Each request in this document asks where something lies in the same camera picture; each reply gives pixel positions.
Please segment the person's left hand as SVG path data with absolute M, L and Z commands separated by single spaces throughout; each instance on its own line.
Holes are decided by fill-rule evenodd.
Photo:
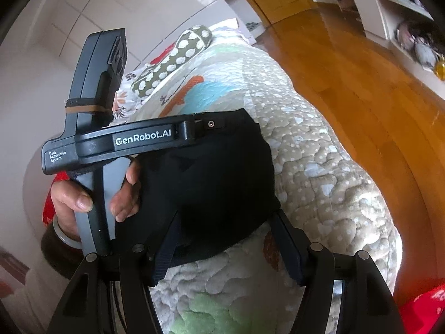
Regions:
M 133 159 L 121 189 L 110 201 L 109 209 L 117 222 L 123 222 L 139 210 L 140 169 L 140 162 Z M 59 181 L 51 186 L 51 200 L 61 231 L 70 239 L 80 241 L 75 212 L 89 213 L 93 209 L 91 197 L 80 185 Z

